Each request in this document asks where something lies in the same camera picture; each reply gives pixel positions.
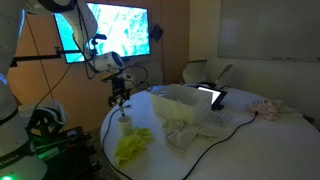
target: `yellow cloth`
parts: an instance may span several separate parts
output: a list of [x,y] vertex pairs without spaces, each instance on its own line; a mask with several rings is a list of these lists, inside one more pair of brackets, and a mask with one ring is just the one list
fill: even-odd
[[122,167],[132,162],[151,139],[149,128],[134,128],[129,136],[121,137],[115,152],[116,165]]

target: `screen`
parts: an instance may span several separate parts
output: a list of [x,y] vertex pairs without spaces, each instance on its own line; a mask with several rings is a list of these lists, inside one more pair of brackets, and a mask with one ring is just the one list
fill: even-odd
[[218,99],[219,95],[221,94],[221,92],[219,92],[219,91],[215,91],[215,90],[207,89],[207,88],[203,88],[203,87],[199,87],[198,89],[199,90],[203,90],[203,91],[208,91],[208,92],[212,93],[211,104],[213,104]]
[[[97,20],[97,33],[107,36],[107,40],[97,40],[98,55],[110,51],[121,57],[150,54],[147,9],[94,3],[87,5]],[[61,14],[54,17],[63,49],[78,50],[67,20]],[[65,57],[67,63],[84,60],[81,53],[65,54]]]

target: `whiteboard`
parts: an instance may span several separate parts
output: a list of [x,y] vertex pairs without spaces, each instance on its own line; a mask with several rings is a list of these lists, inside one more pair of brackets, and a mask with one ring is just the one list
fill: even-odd
[[222,0],[219,57],[319,61],[319,0]]

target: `small white cup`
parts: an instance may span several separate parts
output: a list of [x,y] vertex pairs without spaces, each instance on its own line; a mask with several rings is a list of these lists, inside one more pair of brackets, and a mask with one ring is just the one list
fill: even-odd
[[121,116],[118,119],[118,125],[122,136],[128,136],[132,131],[132,118],[130,116]]

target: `white container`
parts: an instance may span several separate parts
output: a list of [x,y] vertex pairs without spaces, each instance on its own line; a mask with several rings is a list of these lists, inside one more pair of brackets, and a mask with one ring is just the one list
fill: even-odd
[[168,85],[151,93],[153,112],[165,118],[198,124],[211,111],[212,94],[181,85]]

